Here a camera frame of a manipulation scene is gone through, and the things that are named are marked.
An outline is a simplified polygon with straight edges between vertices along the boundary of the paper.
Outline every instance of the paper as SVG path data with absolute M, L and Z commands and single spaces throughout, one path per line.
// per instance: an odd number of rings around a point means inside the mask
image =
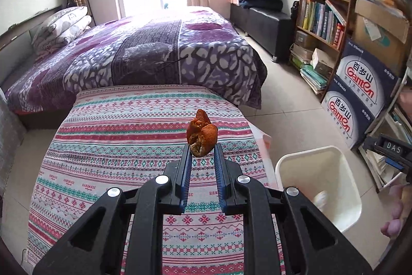
M 374 22 L 366 19 L 363 17 L 363 22 L 365 23 L 365 27 L 367 29 L 367 32 L 370 36 L 370 39 L 372 41 L 375 41 L 377 39 L 380 39 L 382 37 L 378 25 L 376 25 Z

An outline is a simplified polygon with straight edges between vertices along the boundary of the white trash bin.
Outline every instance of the white trash bin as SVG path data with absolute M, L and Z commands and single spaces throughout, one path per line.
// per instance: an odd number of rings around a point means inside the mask
M 324 215 L 342 233 L 353 226 L 362 212 L 362 202 L 348 162 L 335 146 L 282 157 L 276 167 L 278 187 L 296 187 L 311 201 L 321 191 L 328 193 Z

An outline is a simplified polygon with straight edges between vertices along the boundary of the patterned blanket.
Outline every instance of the patterned blanket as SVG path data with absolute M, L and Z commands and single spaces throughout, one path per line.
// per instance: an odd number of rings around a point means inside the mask
M 218 126 L 225 157 L 267 185 L 248 122 L 210 90 L 169 85 L 84 91 L 40 168 L 30 205 L 29 262 L 35 265 L 108 188 L 138 188 L 180 158 L 198 108 Z M 243 250 L 242 216 L 220 211 L 213 152 L 194 158 L 186 212 L 164 218 L 163 274 L 242 274 Z
M 235 105 L 260 108 L 267 70 L 232 25 L 187 7 L 94 27 L 39 60 L 6 93 L 17 114 L 69 109 L 81 91 L 131 84 L 205 86 Z

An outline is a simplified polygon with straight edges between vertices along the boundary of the dried orange peel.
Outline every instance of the dried orange peel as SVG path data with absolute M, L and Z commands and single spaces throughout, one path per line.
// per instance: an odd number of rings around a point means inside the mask
M 218 128 L 213 125 L 202 109 L 198 109 L 186 131 L 187 143 L 195 157 L 207 155 L 218 142 Z

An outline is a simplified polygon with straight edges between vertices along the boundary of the box with chinese text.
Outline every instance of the box with chinese text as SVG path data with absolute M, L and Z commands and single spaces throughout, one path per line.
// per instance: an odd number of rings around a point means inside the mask
M 366 130 L 375 119 L 357 95 L 337 76 L 330 82 L 322 107 L 349 148 L 363 140 Z
M 399 78 L 379 59 L 347 39 L 336 75 L 377 117 L 391 100 Z

